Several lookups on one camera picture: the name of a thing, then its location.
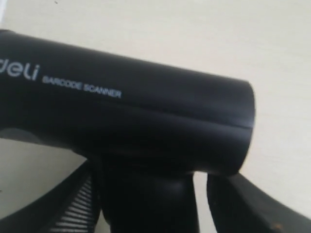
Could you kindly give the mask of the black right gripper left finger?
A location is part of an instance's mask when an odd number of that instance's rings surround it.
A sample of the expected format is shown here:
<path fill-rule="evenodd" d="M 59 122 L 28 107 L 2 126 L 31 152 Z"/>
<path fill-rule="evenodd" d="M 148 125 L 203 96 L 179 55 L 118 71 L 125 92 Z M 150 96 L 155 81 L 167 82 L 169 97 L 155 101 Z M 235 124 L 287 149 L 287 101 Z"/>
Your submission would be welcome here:
<path fill-rule="evenodd" d="M 42 197 L 0 220 L 2 233 L 93 233 L 100 215 L 89 162 Z"/>

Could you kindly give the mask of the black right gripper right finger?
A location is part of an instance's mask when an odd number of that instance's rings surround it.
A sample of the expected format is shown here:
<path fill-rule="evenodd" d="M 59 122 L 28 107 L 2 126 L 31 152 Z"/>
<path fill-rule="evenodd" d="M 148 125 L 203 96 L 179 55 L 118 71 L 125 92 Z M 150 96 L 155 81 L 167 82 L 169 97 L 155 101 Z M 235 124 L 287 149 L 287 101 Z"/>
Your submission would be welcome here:
<path fill-rule="evenodd" d="M 207 200 L 219 233 L 309 233 L 310 218 L 272 198 L 243 175 L 207 177 Z"/>

